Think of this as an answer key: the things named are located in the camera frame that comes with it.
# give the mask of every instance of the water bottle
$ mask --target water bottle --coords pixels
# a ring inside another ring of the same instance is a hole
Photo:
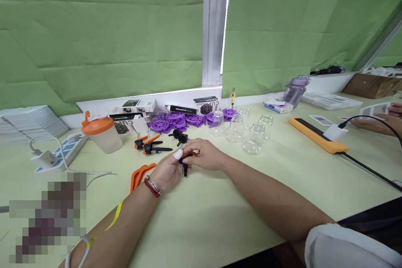
[[[287,85],[288,88],[283,96],[283,101],[291,103],[293,109],[297,107],[303,93],[306,91],[306,86],[310,83],[310,77],[299,75],[294,77]]]

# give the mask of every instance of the red bracelet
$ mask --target red bracelet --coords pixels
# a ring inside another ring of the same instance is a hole
[[[155,198],[159,198],[160,197],[160,192],[156,192],[155,189],[150,185],[150,183],[148,182],[148,178],[145,178],[144,182],[145,185],[148,186],[148,188],[151,190],[152,194],[155,196]]]

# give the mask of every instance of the silver bangle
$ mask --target silver bangle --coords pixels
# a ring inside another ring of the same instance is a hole
[[[148,183],[152,186],[152,189],[157,193],[161,195],[161,191],[160,189],[158,189],[158,187],[156,187],[155,183],[152,182],[151,178],[147,175],[147,181]]]

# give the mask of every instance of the orange lid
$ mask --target orange lid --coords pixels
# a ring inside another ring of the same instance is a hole
[[[86,111],[85,120],[82,122],[81,131],[85,135],[90,136],[107,131],[113,126],[114,121],[109,116],[94,116],[90,118],[89,111]]]

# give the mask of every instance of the white desk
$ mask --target white desk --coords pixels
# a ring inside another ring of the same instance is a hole
[[[387,101],[353,98],[364,101],[364,106]],[[278,179],[337,221],[402,196],[342,156],[327,153],[287,122],[291,117],[301,117],[325,130],[307,115],[324,115],[333,122],[341,122],[337,116],[356,115],[359,108],[326,111],[300,103],[291,113],[277,114],[262,104],[248,107],[250,123],[256,122],[262,114],[274,117],[272,138],[264,145],[262,154],[249,155],[242,151],[240,144],[211,136],[207,126],[199,129],[190,126],[186,133],[190,138],[209,139],[225,153]],[[396,138],[352,126],[348,129],[350,132],[342,142],[350,147],[350,155],[391,180],[402,180],[402,151]],[[97,179],[88,188],[88,231],[129,194],[131,174],[136,169],[143,164],[157,163],[164,156],[144,156],[134,149],[135,136],[122,138],[122,149],[111,155],[103,154],[94,142],[86,142],[71,164],[76,170],[117,174]],[[176,149],[177,140],[173,137],[164,134],[161,139],[163,147]],[[56,145],[46,142],[38,146],[53,150]],[[9,200],[40,199],[40,191],[32,181],[34,166],[29,162],[30,157],[28,146],[1,150],[0,205],[7,205]],[[18,179],[16,183],[12,181],[14,178]],[[27,227],[28,222],[27,219],[9,220],[7,214],[0,214],[0,225],[0,237],[10,230],[0,242],[0,266],[7,267],[8,255],[15,250],[15,237],[21,235],[21,228]],[[129,267],[222,267],[282,241],[223,173],[194,167],[187,178],[161,198]],[[42,260],[42,264],[33,266],[56,267],[60,263],[59,254],[37,259]]]

